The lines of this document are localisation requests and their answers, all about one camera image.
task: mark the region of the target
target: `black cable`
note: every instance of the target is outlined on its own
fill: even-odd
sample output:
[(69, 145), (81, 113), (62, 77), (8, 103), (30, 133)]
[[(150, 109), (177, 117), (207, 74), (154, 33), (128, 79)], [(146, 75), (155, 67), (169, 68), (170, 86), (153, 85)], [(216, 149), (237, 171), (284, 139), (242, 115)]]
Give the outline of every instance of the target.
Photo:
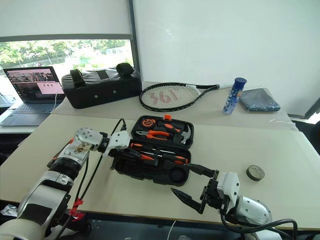
[(119, 124), (120, 124), (121, 121), (123, 122), (123, 126), (122, 126), (121, 130), (126, 130), (126, 129), (127, 129), (126, 121), (125, 121), (124, 118), (122, 117), (122, 118), (119, 119), (119, 121), (118, 121), (117, 124), (115, 125), (115, 127), (114, 127), (114, 129), (113, 129), (113, 131), (112, 131), (112, 133), (111, 133), (110, 136), (112, 136), (112, 134), (115, 133), (115, 131), (116, 131), (116, 129), (117, 129), (117, 127), (119, 126)]
[(79, 195), (80, 195), (80, 189), (82, 188), (82, 184), (84, 183), (84, 180), (85, 180), (86, 175), (87, 175), (88, 165), (89, 165), (89, 157), (88, 157), (88, 159), (85, 161), (85, 170), (84, 170), (84, 174), (83, 174), (83, 177), (82, 177), (82, 179), (81, 179), (80, 185), (79, 185), (79, 187), (78, 187), (78, 191), (76, 192), (76, 195), (75, 195), (75, 199), (74, 199), (74, 201), (77, 201), (77, 200), (78, 200), (78, 198), (79, 198)]
[[(248, 222), (241, 222), (241, 221), (238, 221), (237, 224), (242, 225), (242, 226), (247, 226), (247, 227), (258, 227), (258, 226), (261, 226), (261, 225), (252, 224), (252, 223), (248, 223)], [(269, 230), (269, 231), (271, 231), (271, 232), (275, 232), (275, 233), (277, 233), (277, 234), (280, 234), (280, 235), (282, 235), (283, 237), (288, 238), (288, 239), (291, 239), (291, 238), (292, 238), (289, 234), (287, 234), (286, 232), (281, 231), (281, 230), (279, 230), (279, 229), (268, 228), (268, 229), (266, 229), (266, 230)]]
[(92, 180), (94, 179), (94, 177), (95, 177), (95, 175), (96, 175), (96, 172), (97, 172), (97, 170), (98, 170), (98, 168), (99, 168), (99, 165), (100, 165), (100, 163), (101, 163), (102, 157), (103, 157), (103, 154), (101, 154), (101, 156), (100, 156), (100, 158), (99, 158), (99, 161), (98, 161), (98, 163), (96, 164), (95, 169), (94, 169), (94, 171), (93, 171), (93, 173), (92, 173), (92, 175), (91, 175), (91, 178), (90, 178), (88, 184), (86, 185), (86, 187), (85, 187), (85, 189), (84, 189), (84, 192), (82, 193), (82, 195), (81, 195), (81, 197), (80, 197), (81, 200), (82, 200), (82, 199), (84, 198), (84, 196), (86, 195), (87, 190), (88, 190), (88, 188), (90, 187), (90, 184), (91, 184)]
[[(87, 175), (87, 171), (88, 171), (88, 165), (89, 165), (89, 158), (85, 161), (85, 169), (84, 169), (84, 173), (80, 182), (80, 185), (78, 187), (78, 190), (76, 192), (75, 198), (74, 198), (74, 202), (76, 202), (78, 200), (79, 194), (80, 194), (80, 189), (82, 187), (82, 184), (84, 183), (84, 180), (86, 178)], [(68, 224), (70, 223), (70, 221), (72, 220), (72, 216), (69, 215), (69, 217), (66, 219), (65, 223), (63, 224), (62, 228), (60, 229), (58, 235), (55, 237), (54, 240), (59, 239), (59, 237), (61, 236), (61, 234), (64, 232), (64, 230), (67, 228)]]
[(273, 228), (275, 226), (281, 225), (281, 224), (287, 224), (287, 223), (292, 223), (293, 224), (293, 234), (292, 234), (292, 239), (296, 240), (297, 239), (297, 235), (298, 235), (298, 225), (297, 222), (293, 219), (282, 219), (282, 220), (278, 220), (278, 221), (273, 221), (264, 225), (259, 225), (259, 226), (255, 226), (249, 229), (238, 229), (237, 227), (232, 227), (229, 226), (229, 224), (226, 222), (225, 220), (225, 216), (221, 215), (221, 221), (223, 223), (223, 225), (229, 229), (232, 232), (238, 233), (238, 234), (250, 234), (250, 233), (255, 233), (255, 232), (259, 232), (262, 230), (267, 230), (270, 228)]
[(275, 232), (275, 233), (279, 234), (280, 236), (283, 236), (284, 238), (292, 239), (292, 236), (290, 236), (288, 233), (285, 233), (284, 231), (281, 231), (281, 230), (279, 230), (279, 229), (276, 229), (276, 228), (268, 228), (267, 230), (272, 231), (272, 232)]

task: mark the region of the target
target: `laptop keyboard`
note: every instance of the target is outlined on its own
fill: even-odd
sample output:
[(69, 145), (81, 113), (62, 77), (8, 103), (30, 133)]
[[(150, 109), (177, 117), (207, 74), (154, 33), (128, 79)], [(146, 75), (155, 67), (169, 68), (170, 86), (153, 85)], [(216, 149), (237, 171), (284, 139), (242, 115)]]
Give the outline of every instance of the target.
[(40, 114), (40, 113), (51, 113), (54, 109), (54, 104), (22, 104), (19, 106), (14, 113), (15, 114)]

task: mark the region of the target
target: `laptop screen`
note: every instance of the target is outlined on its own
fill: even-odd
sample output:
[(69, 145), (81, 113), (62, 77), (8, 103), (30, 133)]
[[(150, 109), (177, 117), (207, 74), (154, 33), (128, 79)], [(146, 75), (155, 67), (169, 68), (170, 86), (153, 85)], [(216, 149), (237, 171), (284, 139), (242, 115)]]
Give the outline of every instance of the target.
[(52, 66), (3, 69), (25, 102), (61, 102), (65, 94)]

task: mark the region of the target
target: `white wall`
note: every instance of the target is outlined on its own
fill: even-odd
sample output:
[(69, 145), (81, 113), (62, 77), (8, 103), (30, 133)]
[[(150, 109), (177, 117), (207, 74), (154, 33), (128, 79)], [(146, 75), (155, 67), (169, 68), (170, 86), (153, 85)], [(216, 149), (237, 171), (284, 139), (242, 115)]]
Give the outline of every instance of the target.
[(319, 0), (133, 2), (144, 81), (210, 85), (244, 77), (298, 115), (320, 97)]
[(2, 0), (0, 37), (130, 34), (126, 0)]

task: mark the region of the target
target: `white table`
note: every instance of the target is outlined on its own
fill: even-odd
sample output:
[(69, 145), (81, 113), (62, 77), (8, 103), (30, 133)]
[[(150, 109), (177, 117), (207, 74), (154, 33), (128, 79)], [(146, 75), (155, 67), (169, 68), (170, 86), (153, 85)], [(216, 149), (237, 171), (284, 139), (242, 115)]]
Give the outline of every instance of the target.
[[(90, 126), (110, 133), (116, 122), (117, 119), (110, 118), (51, 114), (1, 166), (0, 198), (20, 202), (47, 170), (48, 161), (78, 128)], [(135, 121), (126, 120), (126, 123), (130, 131)], [(292, 218), (301, 229), (320, 229), (320, 156), (301, 132), (195, 124), (190, 152), (195, 164), (236, 172), (240, 194), (263, 201), (270, 208), (273, 220)], [(89, 176), (99, 156), (98, 152), (90, 153)], [(202, 215), (198, 214), (175, 197), (171, 186), (118, 174), (109, 169), (111, 163), (110, 157), (102, 161), (80, 210), (220, 223), (217, 210), (207, 206)], [(252, 164), (265, 171), (265, 178), (260, 182), (246, 176), (246, 168)], [(83, 171), (75, 180), (71, 199)], [(208, 180), (191, 172), (186, 184), (178, 189), (199, 200)]]
[[(154, 82), (143, 82), (145, 86), (155, 84)], [(298, 131), (292, 123), (286, 111), (258, 113), (244, 110), (240, 103), (231, 115), (222, 112), (230, 88), (224, 88), (208, 92), (194, 105), (180, 110), (170, 112), (172, 118), (184, 120), (197, 125), (264, 128)], [(128, 120), (137, 120), (142, 115), (163, 117), (163, 112), (155, 112), (145, 109), (139, 102), (139, 97), (131, 97), (120, 101), (109, 102), (102, 105), (75, 109), (65, 98), (63, 102), (52, 112), (61, 115), (74, 115), (85, 117), (99, 117)]]

